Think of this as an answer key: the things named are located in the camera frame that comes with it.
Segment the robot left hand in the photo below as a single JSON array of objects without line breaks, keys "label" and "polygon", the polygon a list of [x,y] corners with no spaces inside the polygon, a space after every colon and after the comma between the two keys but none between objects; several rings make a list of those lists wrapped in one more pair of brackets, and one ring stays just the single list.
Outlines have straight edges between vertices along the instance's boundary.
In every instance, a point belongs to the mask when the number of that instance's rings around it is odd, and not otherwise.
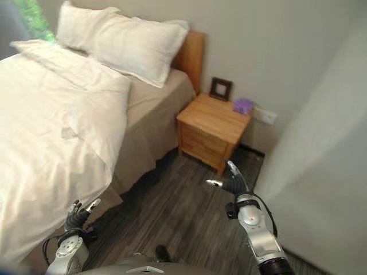
[{"label": "robot left hand", "polygon": [[100,205],[101,199],[95,199],[89,206],[82,208],[82,203],[77,199],[72,204],[64,222],[64,230],[82,229],[89,216]]}]

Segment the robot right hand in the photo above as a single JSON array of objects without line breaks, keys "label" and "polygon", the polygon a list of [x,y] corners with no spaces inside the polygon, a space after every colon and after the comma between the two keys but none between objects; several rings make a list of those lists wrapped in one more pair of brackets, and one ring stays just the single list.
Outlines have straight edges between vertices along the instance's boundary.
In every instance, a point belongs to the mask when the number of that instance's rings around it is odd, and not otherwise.
[{"label": "robot right hand", "polygon": [[248,193],[248,185],[238,167],[231,160],[227,160],[226,164],[232,174],[232,177],[229,181],[221,182],[219,180],[207,179],[205,183],[214,187],[221,188],[233,195]]}]

